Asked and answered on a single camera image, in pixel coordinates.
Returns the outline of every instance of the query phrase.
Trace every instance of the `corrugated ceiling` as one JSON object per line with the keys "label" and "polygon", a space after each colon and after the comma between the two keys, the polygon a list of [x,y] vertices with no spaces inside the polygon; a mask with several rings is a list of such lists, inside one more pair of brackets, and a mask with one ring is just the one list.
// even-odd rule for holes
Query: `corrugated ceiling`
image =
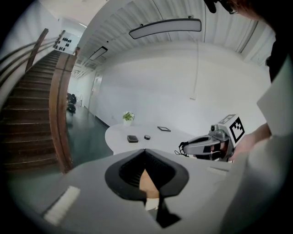
{"label": "corrugated ceiling", "polygon": [[[201,20],[201,32],[165,32],[137,40],[129,36],[129,31],[141,24],[188,18],[188,16]],[[240,53],[254,32],[255,26],[255,21],[241,15],[230,15],[220,5],[217,7],[216,14],[212,14],[203,0],[133,0],[109,15],[101,26],[93,31],[94,33],[82,47],[80,58],[89,58],[101,46],[108,48],[108,52],[103,55],[108,59],[135,47],[178,40],[213,43]],[[274,34],[272,33],[251,60],[263,65],[270,55],[273,42]],[[94,63],[100,65],[103,60],[97,60]]]}

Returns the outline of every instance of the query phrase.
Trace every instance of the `white cube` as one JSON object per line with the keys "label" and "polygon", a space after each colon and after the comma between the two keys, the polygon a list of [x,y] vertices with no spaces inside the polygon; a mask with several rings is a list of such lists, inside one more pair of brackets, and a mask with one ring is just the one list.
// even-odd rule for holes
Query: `white cube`
{"label": "white cube", "polygon": [[226,116],[218,123],[218,127],[231,138],[234,148],[242,140],[245,134],[243,124],[237,114]]}

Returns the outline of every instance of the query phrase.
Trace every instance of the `staircase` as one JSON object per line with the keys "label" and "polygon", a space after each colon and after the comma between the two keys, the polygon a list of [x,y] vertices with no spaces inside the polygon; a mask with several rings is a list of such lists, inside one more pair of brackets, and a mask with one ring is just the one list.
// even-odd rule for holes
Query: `staircase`
{"label": "staircase", "polygon": [[49,95],[61,52],[53,51],[20,79],[0,113],[0,151],[6,170],[57,163],[49,121]]}

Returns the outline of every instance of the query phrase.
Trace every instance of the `floor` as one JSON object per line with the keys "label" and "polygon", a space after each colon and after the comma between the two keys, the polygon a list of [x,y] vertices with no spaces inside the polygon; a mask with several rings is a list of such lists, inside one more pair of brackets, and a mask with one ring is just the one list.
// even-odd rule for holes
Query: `floor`
{"label": "floor", "polygon": [[[68,143],[73,165],[113,155],[105,141],[107,127],[86,108],[76,107],[76,114],[66,115]],[[62,177],[58,165],[29,171],[10,172],[7,185],[11,195],[30,205],[38,193]]]}

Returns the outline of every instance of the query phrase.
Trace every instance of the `green plant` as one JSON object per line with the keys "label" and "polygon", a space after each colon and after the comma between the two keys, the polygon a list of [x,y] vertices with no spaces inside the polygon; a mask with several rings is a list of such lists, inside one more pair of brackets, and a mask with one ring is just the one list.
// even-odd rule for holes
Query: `green plant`
{"label": "green plant", "polygon": [[134,113],[124,112],[123,119],[125,119],[126,121],[134,120],[134,118],[135,118]]}

